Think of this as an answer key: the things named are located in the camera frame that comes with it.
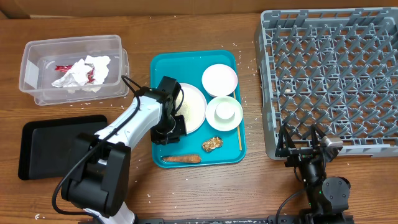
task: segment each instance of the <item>wooden table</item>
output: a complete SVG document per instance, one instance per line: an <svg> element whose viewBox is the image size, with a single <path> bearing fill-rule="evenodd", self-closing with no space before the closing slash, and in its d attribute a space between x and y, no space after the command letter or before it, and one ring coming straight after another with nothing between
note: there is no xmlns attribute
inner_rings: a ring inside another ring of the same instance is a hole
<svg viewBox="0 0 398 224"><path fill-rule="evenodd" d="M17 176L21 131L29 121L104 114L111 122L127 108L126 98L37 106L18 89L25 44L31 40L84 35L120 35L131 75L149 83L150 61L163 52L226 49L238 63L248 153L235 165L161 169L151 158L147 134L133 150L128 207L141 218L238 218L274 215L279 205L302 188L293 170L265 153L260 77L253 35L259 14L214 16L143 16L86 19L0 21L0 223L76 223L88 217L57 214L51 196L60 178L22 181ZM348 214L356 223L398 223L398 158L339 157L327 165L329 176L351 182ZM76 210L58 198L66 210ZM301 196L282 214L306 208Z"/></svg>

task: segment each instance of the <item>clear plastic container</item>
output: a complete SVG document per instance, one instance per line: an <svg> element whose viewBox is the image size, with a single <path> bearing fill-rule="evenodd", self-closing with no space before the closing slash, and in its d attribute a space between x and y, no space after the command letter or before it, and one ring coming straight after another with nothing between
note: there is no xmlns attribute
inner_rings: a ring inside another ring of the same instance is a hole
<svg viewBox="0 0 398 224"><path fill-rule="evenodd" d="M97 92L82 90L82 87L57 88L51 85L63 77L64 73L55 71L56 65L73 65L80 59L109 56L109 73ZM21 63L19 89L34 96L37 105L54 105L77 101L99 100L126 96L128 87L121 75L129 76L127 52L122 48L118 35L99 35L71 37L63 39L38 40L26 44Z"/></svg>

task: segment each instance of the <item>plastic dish rack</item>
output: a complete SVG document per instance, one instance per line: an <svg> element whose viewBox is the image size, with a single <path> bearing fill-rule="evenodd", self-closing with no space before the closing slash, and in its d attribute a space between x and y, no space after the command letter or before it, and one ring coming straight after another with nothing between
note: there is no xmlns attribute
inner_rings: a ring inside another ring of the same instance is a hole
<svg viewBox="0 0 398 224"><path fill-rule="evenodd" d="M398 8L264 11L254 36L267 155L287 124L340 136L340 155L398 156Z"/></svg>

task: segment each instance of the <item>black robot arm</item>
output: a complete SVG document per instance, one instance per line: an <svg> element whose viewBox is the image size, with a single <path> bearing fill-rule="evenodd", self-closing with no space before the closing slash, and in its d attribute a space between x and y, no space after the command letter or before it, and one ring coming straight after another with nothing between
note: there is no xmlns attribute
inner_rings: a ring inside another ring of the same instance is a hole
<svg viewBox="0 0 398 224"><path fill-rule="evenodd" d="M327 177L326 163L331 162L343 148L343 141L336 136L327 136L318 126L311 126L312 147L297 148L283 126L275 156L286 157L286 167L299 169L310 208L300 211L295 224L353 224L353 218L343 214L348 209L350 184L342 177ZM275 216L280 222L279 212Z"/></svg>

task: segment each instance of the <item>food scrap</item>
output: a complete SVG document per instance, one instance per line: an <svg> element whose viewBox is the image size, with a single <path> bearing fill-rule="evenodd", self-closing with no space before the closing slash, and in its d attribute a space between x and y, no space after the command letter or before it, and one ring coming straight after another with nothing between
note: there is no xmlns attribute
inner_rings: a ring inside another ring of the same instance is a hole
<svg viewBox="0 0 398 224"><path fill-rule="evenodd" d="M223 146L223 140L221 140L220 137L215 136L213 138L211 138L210 140L205 141L201 147L203 148L203 150L205 150L206 152L211 152L216 148L219 148Z"/></svg>
<svg viewBox="0 0 398 224"><path fill-rule="evenodd" d="M199 155L165 156L162 160L165 162L199 163L201 157Z"/></svg>

